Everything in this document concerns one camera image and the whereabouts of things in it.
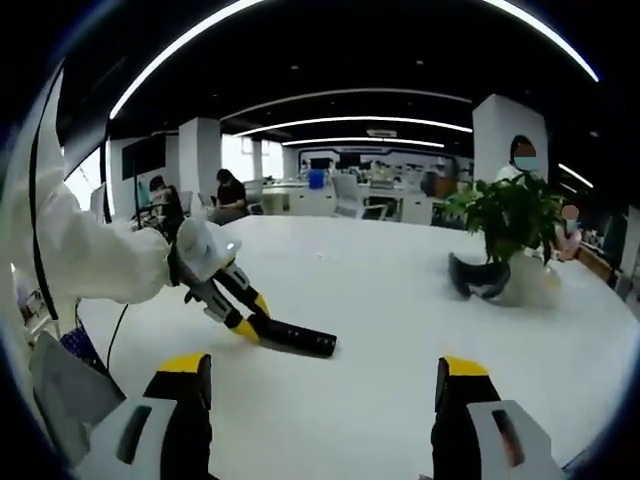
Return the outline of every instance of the round table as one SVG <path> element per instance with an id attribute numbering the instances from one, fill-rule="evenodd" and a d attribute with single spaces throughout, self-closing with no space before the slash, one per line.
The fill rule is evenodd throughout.
<path id="1" fill-rule="evenodd" d="M 436 364 L 484 365 L 503 399 L 550 435 L 564 465 L 607 425 L 638 351 L 638 322 L 582 264 L 552 261 L 554 310 L 460 299 L 451 251 L 483 258 L 480 237 L 398 223 L 250 216 L 225 227 L 243 242 L 238 264 L 274 318 L 336 334 L 334 358 L 250 346 L 164 289 L 129 309 L 112 354 L 125 393 L 144 390 L 166 359 L 212 355 L 210 472 L 260 478 L 388 480 L 432 474 Z M 101 355 L 120 306 L 83 302 Z"/>

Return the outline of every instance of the black cylinder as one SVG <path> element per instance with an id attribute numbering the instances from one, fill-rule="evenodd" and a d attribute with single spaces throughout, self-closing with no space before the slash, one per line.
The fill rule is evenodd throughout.
<path id="1" fill-rule="evenodd" d="M 338 341 L 335 335 L 297 327 L 277 320 L 260 322 L 260 325 L 254 326 L 254 328 L 261 340 L 317 357 L 331 357 Z"/>

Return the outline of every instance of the black ceiling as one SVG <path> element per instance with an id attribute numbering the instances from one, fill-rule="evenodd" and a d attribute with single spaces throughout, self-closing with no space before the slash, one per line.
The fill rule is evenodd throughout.
<path id="1" fill-rule="evenodd" d="M 600 76 L 595 83 L 530 27 L 480 0 L 267 0 L 201 34 L 165 62 L 110 124 L 114 137 L 176 129 L 194 116 L 223 118 L 280 98 L 336 89 L 415 89 L 470 103 L 407 93 L 333 94 L 272 105 L 223 121 L 252 127 L 325 116 L 375 115 L 471 127 L 492 93 L 545 116 L 552 162 L 620 195 L 640 168 L 624 155 L 635 85 L 632 2 L 515 1 L 564 36 Z M 120 2 L 67 57 L 58 127 L 63 139 L 106 118 L 122 91 L 171 40 L 230 1 Z M 365 136 L 369 123 L 316 124 L 260 138 Z M 393 124 L 403 138 L 471 155 L 473 135 Z M 590 135 L 597 132 L 598 138 Z"/>

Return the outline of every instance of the face mask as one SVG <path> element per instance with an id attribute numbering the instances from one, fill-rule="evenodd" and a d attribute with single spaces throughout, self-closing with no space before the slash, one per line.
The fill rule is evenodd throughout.
<path id="1" fill-rule="evenodd" d="M 578 230 L 578 220 L 567 220 L 567 233 L 574 233 Z"/>
<path id="2" fill-rule="evenodd" d="M 536 157 L 515 157 L 513 161 L 520 170 L 529 171 L 538 167 L 538 159 Z"/>

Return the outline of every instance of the led strip light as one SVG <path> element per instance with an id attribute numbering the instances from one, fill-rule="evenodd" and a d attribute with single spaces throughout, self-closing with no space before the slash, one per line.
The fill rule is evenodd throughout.
<path id="1" fill-rule="evenodd" d="M 405 143 L 408 145 L 421 145 L 423 147 L 444 148 L 442 143 L 422 142 L 419 140 L 404 140 L 401 138 L 376 138 L 376 137 L 336 137 L 336 138 L 315 138 L 312 140 L 294 140 L 284 142 L 282 146 L 304 145 L 307 143 L 330 143 L 330 142 L 376 142 L 376 143 Z"/>
<path id="2" fill-rule="evenodd" d="M 574 177 L 576 177 L 578 180 L 580 180 L 582 183 L 584 183 L 587 187 L 589 188 L 593 188 L 593 183 L 591 183 L 590 181 L 588 181 L 586 178 L 584 178 L 581 175 L 578 175 L 576 172 L 574 172 L 573 170 L 571 170 L 569 167 L 567 167 L 566 165 L 563 165 L 562 163 L 559 163 L 558 166 L 564 170 L 565 172 L 567 172 L 569 175 L 573 175 Z"/>
<path id="3" fill-rule="evenodd" d="M 473 132 L 472 129 L 467 127 L 460 127 L 458 125 L 451 125 L 449 123 L 434 122 L 432 120 L 419 120 L 417 118 L 352 116 L 352 117 L 313 118 L 311 120 L 298 120 L 296 122 L 279 123 L 277 125 L 269 125 L 268 127 L 254 128 L 253 130 L 247 130 L 246 132 L 236 133 L 234 137 L 243 137 L 245 135 L 251 135 L 253 133 L 264 132 L 267 130 L 275 130 L 276 128 L 296 127 L 298 125 L 310 125 L 312 123 L 354 122 L 354 121 L 415 123 L 419 125 L 428 125 L 431 127 L 450 128 L 451 130 L 458 130 L 460 132 L 465 132 L 465 133 Z"/>
<path id="4" fill-rule="evenodd" d="M 589 76 L 593 78 L 594 81 L 596 82 L 600 81 L 600 79 L 598 78 L 598 75 L 596 75 L 596 72 L 593 71 L 593 68 L 591 68 L 591 66 L 586 62 L 586 60 L 582 58 L 580 54 L 576 52 L 576 50 L 571 45 L 569 45 L 569 43 L 564 38 L 562 38 L 556 32 L 551 30 L 548 26 L 546 26 L 536 17 L 534 17 L 533 15 L 525 12 L 521 8 L 518 8 L 515 5 L 505 0 L 483 0 L 483 1 L 485 3 L 488 3 L 489 5 L 493 5 L 494 7 L 499 8 L 503 12 L 513 15 L 517 19 L 525 22 L 530 27 L 536 29 L 538 32 L 540 32 L 542 35 L 547 37 L 549 40 L 555 43 L 558 47 L 564 50 L 564 52 L 567 55 L 573 58 L 573 60 L 578 65 L 580 65 L 580 67 L 582 67 L 582 69 L 585 72 L 587 72 Z"/>
<path id="5" fill-rule="evenodd" d="M 184 47 L 191 40 L 196 38 L 202 32 L 207 29 L 213 27 L 214 25 L 220 23 L 221 21 L 229 18 L 236 13 L 240 13 L 243 10 L 246 10 L 249 7 L 252 7 L 258 3 L 262 3 L 265 0 L 239 0 L 231 5 L 224 7 L 221 10 L 218 10 L 213 15 L 208 16 L 200 23 L 195 25 L 194 27 L 187 30 L 185 33 L 180 35 L 176 40 L 174 40 L 171 45 L 165 48 L 160 55 L 153 59 L 153 61 L 145 67 L 145 69 L 136 77 L 136 79 L 129 85 L 129 87 L 124 91 L 120 99 L 116 102 L 114 107 L 111 109 L 111 113 L 109 113 L 109 118 L 113 120 L 118 112 L 122 110 L 122 107 L 125 103 L 131 98 L 131 95 L 135 93 L 135 91 L 140 88 L 140 85 L 144 83 L 144 81 L 149 78 L 149 76 L 155 72 L 160 65 L 162 65 L 171 55 L 176 53 L 182 47 Z"/>
<path id="6" fill-rule="evenodd" d="M 426 90 L 414 90 L 410 88 L 372 88 L 372 87 L 360 87 L 360 88 L 342 88 L 339 90 L 324 90 L 322 92 L 303 93 L 302 95 L 294 95 L 291 97 L 279 98 L 266 103 L 260 103 L 251 107 L 239 110 L 237 112 L 225 115 L 220 120 L 228 120 L 238 115 L 244 115 L 245 113 L 253 112 L 254 110 L 260 110 L 267 107 L 273 107 L 274 105 L 280 105 L 282 103 L 295 102 L 298 100 L 306 100 L 308 98 L 318 98 L 329 95 L 345 95 L 352 93 L 399 93 L 403 95 L 422 95 L 427 97 L 445 98 L 456 102 L 473 103 L 469 98 L 456 97 L 455 95 L 448 95 L 446 93 L 428 92 Z"/>
<path id="7" fill-rule="evenodd" d="M 566 188 L 567 190 L 569 190 L 570 192 L 573 193 L 578 193 L 578 191 L 575 188 L 570 187 L 569 185 L 567 185 L 566 183 L 560 183 L 561 187 Z"/>

